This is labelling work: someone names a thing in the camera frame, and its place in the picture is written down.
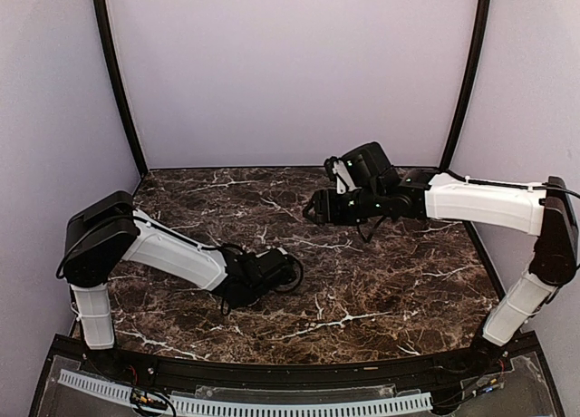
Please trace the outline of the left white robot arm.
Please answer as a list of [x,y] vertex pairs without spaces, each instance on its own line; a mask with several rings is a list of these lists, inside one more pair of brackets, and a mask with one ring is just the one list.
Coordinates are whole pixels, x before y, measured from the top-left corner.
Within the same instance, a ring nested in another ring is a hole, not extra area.
[[218,296],[223,315],[270,292],[291,293],[304,279],[301,262],[280,247],[256,254],[235,244],[206,245],[136,208],[128,192],[113,192],[69,219],[55,272],[72,290],[93,363],[109,377],[128,369],[127,355],[114,346],[107,288],[120,262],[153,267]]

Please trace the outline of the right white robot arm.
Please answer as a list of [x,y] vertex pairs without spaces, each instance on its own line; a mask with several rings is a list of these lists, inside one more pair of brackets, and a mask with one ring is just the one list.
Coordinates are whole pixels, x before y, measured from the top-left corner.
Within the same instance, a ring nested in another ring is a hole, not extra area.
[[452,171],[412,170],[400,175],[380,143],[363,144],[324,163],[333,189],[317,190],[303,215],[315,225],[359,227],[369,218],[443,219],[511,228],[536,237],[521,278],[488,315],[480,337],[462,356],[462,366],[481,375],[503,346],[579,268],[579,230],[564,181],[506,183]]

